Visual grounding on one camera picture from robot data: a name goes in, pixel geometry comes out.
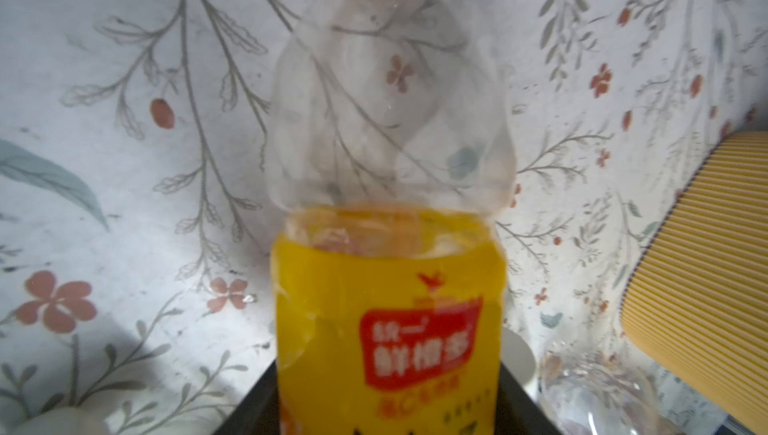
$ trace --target leaf pattern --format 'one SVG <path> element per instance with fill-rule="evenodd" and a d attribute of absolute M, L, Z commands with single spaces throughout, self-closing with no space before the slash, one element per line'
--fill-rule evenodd
<path fill-rule="evenodd" d="M 555 315 L 544 315 L 542 313 L 542 325 L 544 325 L 547 328 L 555 328 L 557 325 L 560 325 L 560 320 L 563 318 L 563 312 L 558 312 Z"/>
<path fill-rule="evenodd" d="M 555 91 L 559 91 L 563 81 L 568 78 L 565 65 L 572 47 L 576 47 L 574 70 L 579 70 L 584 52 L 593 51 L 597 39 L 592 31 L 586 29 L 591 22 L 583 19 L 584 13 L 590 8 L 587 0 L 544 0 L 538 10 L 538 16 L 546 16 L 553 7 L 554 16 L 544 24 L 539 47 L 542 50 L 547 49 L 545 65 L 555 62 L 549 79 L 556 82 Z"/>
<path fill-rule="evenodd" d="M 0 174 L 52 191 L 87 211 L 109 230 L 94 192 L 77 175 L 54 162 L 0 139 Z"/>
<path fill-rule="evenodd" d="M 62 105 L 68 107 L 79 106 L 81 104 L 90 106 L 93 103 L 101 102 L 109 98 L 117 91 L 117 85 L 99 86 L 97 84 L 83 84 L 73 86 L 62 95 Z"/>
<path fill-rule="evenodd" d="M 265 55 L 267 50 L 266 46 L 259 43 L 256 38 L 248 32 L 245 28 L 240 26 L 234 18 L 227 15 L 222 10 L 216 10 L 216 17 L 219 19 L 220 26 L 224 30 L 224 34 L 234 43 L 241 47 L 248 53 L 254 55 Z"/>

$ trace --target yellow striped fabric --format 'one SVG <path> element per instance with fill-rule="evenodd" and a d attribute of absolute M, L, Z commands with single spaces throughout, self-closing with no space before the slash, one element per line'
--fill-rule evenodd
<path fill-rule="evenodd" d="M 640 261 L 621 321 L 641 350 L 768 435 L 768 132 L 706 161 Z"/>

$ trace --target clear bottle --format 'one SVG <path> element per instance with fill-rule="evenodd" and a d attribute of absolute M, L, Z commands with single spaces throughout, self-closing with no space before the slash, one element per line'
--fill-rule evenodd
<path fill-rule="evenodd" d="M 493 431 L 514 151 L 472 0 L 314 0 L 266 174 L 284 433 Z"/>

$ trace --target yellow label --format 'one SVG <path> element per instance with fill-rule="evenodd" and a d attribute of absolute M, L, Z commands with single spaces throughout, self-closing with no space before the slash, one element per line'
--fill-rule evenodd
<path fill-rule="evenodd" d="M 283 435 L 493 433 L 503 252 L 471 216 L 418 218 L 429 245 L 449 227 L 463 248 L 362 257 L 275 243 Z"/>

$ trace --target red label panel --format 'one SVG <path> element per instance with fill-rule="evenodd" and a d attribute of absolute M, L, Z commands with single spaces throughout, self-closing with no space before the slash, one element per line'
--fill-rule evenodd
<path fill-rule="evenodd" d="M 371 310 L 360 320 L 366 383 L 401 390 L 472 357 L 482 298 L 426 310 Z"/>

